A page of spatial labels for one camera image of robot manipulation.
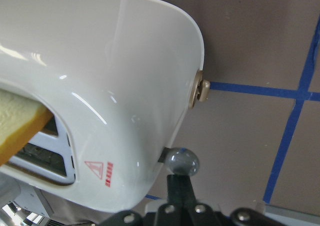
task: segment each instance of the silver sphere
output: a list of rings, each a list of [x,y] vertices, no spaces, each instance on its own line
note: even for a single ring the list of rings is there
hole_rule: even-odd
[[[167,169],[176,175],[193,176],[200,168],[198,157],[186,148],[172,148],[165,157]]]

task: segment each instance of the yellow bread slice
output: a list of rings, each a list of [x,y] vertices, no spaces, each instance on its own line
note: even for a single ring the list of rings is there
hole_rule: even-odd
[[[40,102],[0,89],[0,166],[19,152],[52,117]]]

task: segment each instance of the metal bolt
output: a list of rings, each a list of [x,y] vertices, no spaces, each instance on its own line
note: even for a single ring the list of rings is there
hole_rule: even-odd
[[[240,221],[248,221],[250,219],[250,214],[247,212],[238,212],[237,216]]]
[[[131,223],[131,222],[134,221],[134,219],[135,219],[135,215],[132,213],[132,214],[130,214],[130,215],[125,216],[125,217],[123,218],[123,221],[124,221],[125,223]]]
[[[165,213],[173,213],[175,211],[175,206],[168,205],[167,207],[165,207],[164,211]]]
[[[197,206],[194,207],[194,209],[197,213],[203,213],[206,211],[206,207],[202,204],[198,204]]]

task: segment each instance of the warning triangle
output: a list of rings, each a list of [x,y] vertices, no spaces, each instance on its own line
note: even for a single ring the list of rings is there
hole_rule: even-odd
[[[102,179],[102,174],[104,171],[104,163],[103,162],[89,162],[89,161],[84,161],[86,165],[91,169],[94,174]]]

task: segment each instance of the white plastic casing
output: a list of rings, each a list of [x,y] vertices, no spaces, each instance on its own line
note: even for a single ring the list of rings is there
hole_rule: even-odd
[[[64,125],[75,182],[0,171],[93,209],[133,207],[172,145],[203,60],[196,23],[159,0],[0,0],[0,88],[41,101]],[[103,163],[101,177],[86,161]]]

